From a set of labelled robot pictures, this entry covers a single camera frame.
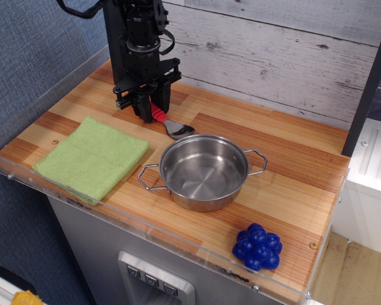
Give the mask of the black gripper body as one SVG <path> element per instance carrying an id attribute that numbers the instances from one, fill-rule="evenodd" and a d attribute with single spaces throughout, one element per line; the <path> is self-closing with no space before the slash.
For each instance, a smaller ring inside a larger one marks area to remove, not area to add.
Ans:
<path id="1" fill-rule="evenodd" d="M 136 93 L 148 94 L 150 102 L 154 103 L 154 92 L 158 86 L 166 83 L 174 83 L 181 79 L 179 71 L 180 60 L 171 58 L 161 60 L 164 53 L 159 51 L 160 40 L 155 40 L 147 46 L 138 46 L 127 40 L 127 47 L 133 57 L 133 74 L 131 74 L 129 88 L 122 92 L 113 89 L 116 94 L 117 107 L 120 109 L 133 107 Z"/>

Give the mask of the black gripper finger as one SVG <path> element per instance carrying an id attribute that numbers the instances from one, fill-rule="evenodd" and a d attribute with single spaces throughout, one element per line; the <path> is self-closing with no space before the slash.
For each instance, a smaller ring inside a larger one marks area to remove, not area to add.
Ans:
<path id="1" fill-rule="evenodd" d="M 158 86 L 154 92 L 154 103 L 167 114 L 170 108 L 171 84 L 166 83 Z"/>
<path id="2" fill-rule="evenodd" d="M 136 93 L 133 100 L 133 109 L 135 114 L 145 123 L 152 122 L 152 111 L 148 94 Z"/>

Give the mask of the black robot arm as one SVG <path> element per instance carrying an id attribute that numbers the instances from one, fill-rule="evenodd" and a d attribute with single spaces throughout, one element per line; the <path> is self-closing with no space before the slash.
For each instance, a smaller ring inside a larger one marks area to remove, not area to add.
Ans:
<path id="1" fill-rule="evenodd" d="M 152 106 L 170 107 L 171 84 L 181 78 L 180 60 L 161 60 L 175 45 L 166 30 L 168 11 L 161 1 L 116 1 L 122 21 L 117 33 L 117 62 L 112 65 L 119 109 L 131 106 L 144 122 L 152 122 Z"/>

